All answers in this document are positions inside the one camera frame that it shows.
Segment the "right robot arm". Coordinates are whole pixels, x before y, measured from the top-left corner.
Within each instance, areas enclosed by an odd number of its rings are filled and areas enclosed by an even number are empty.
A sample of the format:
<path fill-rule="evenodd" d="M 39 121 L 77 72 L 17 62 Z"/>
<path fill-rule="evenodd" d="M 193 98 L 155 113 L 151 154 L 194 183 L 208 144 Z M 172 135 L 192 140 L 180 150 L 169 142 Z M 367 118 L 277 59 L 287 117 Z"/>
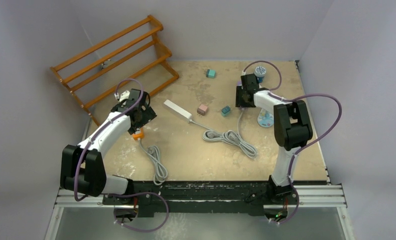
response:
<path fill-rule="evenodd" d="M 261 108 L 274 118 L 274 137 L 279 146 L 273 173 L 267 184 L 266 196 L 274 204 L 292 192 L 294 160 L 298 151 L 313 137 L 306 103 L 302 100 L 286 100 L 261 87 L 255 74 L 242 74 L 236 87 L 235 106 Z"/>

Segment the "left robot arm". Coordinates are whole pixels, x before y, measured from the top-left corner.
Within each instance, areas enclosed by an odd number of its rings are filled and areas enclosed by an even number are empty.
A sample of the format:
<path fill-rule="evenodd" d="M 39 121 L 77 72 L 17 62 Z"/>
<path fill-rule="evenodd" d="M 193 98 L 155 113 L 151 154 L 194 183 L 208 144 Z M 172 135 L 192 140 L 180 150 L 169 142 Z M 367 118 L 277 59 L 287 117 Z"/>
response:
<path fill-rule="evenodd" d="M 147 92 L 133 88 L 122 93 L 107 119 L 88 138 L 63 149 L 60 187 L 93 197 L 115 195 L 121 204 L 130 204 L 135 197 L 133 181 L 107 174 L 103 158 L 122 134 L 135 134 L 156 116 Z"/>

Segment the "white power strip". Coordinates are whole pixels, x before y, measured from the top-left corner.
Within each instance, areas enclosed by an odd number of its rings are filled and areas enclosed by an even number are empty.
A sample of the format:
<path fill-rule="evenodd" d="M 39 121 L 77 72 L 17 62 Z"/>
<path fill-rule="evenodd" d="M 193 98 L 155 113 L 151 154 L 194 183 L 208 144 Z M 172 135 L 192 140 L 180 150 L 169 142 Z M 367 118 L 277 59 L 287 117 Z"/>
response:
<path fill-rule="evenodd" d="M 186 111 L 179 105 L 170 101 L 169 99 L 163 102 L 164 107 L 175 116 L 179 117 L 181 120 L 186 121 L 187 123 L 191 123 L 193 121 L 193 116 L 190 112 Z"/>

